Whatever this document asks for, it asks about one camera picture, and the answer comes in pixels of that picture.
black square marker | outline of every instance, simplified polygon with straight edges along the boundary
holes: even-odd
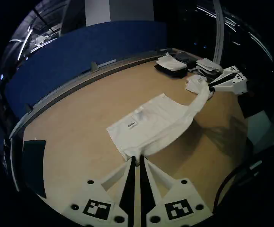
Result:
[[[111,204],[107,204],[104,202],[98,202],[95,200],[89,200],[83,213],[95,218],[107,220],[108,214],[111,209]]]
[[[165,204],[165,209],[169,220],[182,218],[186,215],[194,213],[191,206],[187,202],[187,199]]]

gray wall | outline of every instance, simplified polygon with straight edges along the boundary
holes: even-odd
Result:
[[[110,0],[111,21],[154,20],[152,0]]]
[[[154,20],[152,0],[85,0],[86,25],[118,20]]]
[[[110,22],[110,1],[85,0],[85,18],[86,26]]]

garment label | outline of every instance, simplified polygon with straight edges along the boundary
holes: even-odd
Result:
[[[128,127],[129,129],[131,129],[131,128],[135,127],[136,125],[137,125],[137,122],[136,122],[136,121],[132,121],[132,122],[130,122],[130,123],[127,125],[127,127]]]

white t-shirt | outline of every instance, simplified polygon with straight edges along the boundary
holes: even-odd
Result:
[[[206,103],[210,91],[204,87],[189,105],[181,105],[164,93],[144,103],[107,128],[121,155],[128,160],[154,154],[177,139]]]

stack of folded clothes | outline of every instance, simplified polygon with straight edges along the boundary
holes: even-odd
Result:
[[[173,58],[169,53],[165,56],[158,58],[154,66],[158,71],[167,74],[174,78],[183,78],[188,72],[187,65]]]
[[[196,67],[190,69],[189,71],[201,76],[205,76],[210,80],[216,79],[223,73],[221,66],[208,60],[207,58],[197,60]]]

